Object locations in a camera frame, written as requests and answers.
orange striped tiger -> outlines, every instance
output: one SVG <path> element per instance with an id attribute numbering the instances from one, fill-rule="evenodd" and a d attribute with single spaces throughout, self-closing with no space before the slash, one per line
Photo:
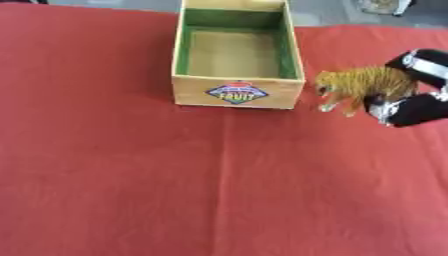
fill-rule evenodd
<path id="1" fill-rule="evenodd" d="M 329 112 L 341 101 L 349 99 L 351 104 L 343 112 L 352 117 L 366 96 L 381 95 L 387 101 L 397 101 L 415 94 L 417 82 L 398 69 L 366 67 L 343 72 L 323 71 L 316 78 L 316 90 L 321 96 L 331 94 L 320 106 L 321 111 Z"/>

white object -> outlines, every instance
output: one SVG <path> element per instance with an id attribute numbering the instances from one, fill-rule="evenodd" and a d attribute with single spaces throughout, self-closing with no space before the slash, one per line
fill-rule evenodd
<path id="1" fill-rule="evenodd" d="M 411 3 L 412 0 L 398 0 L 398 7 L 397 10 L 395 10 L 394 15 L 402 15 Z"/>

tiger leg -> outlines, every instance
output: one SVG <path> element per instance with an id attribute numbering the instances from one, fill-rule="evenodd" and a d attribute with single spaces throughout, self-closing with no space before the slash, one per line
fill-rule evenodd
<path id="1" fill-rule="evenodd" d="M 362 99 L 354 99 L 352 103 L 343 110 L 343 113 L 346 117 L 353 117 L 356 114 L 356 111 L 362 106 Z"/>
<path id="2" fill-rule="evenodd" d="M 320 111 L 330 112 L 332 111 L 345 97 L 337 92 L 329 96 L 327 102 L 319 106 Z"/>

gray floor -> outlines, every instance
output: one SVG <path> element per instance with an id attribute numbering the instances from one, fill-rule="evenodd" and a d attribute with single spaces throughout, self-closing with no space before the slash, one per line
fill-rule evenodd
<path id="1" fill-rule="evenodd" d="M 181 0 L 50 0 L 51 4 L 176 12 Z M 423 28 L 448 27 L 448 0 L 419 0 L 405 15 L 366 14 L 357 0 L 289 0 L 297 26 L 382 24 Z"/>

wooden box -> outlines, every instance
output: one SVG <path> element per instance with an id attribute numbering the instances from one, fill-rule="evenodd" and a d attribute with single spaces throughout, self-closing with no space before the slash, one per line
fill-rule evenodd
<path id="1" fill-rule="evenodd" d="M 305 83 L 285 0 L 184 0 L 177 104 L 292 109 Z"/>

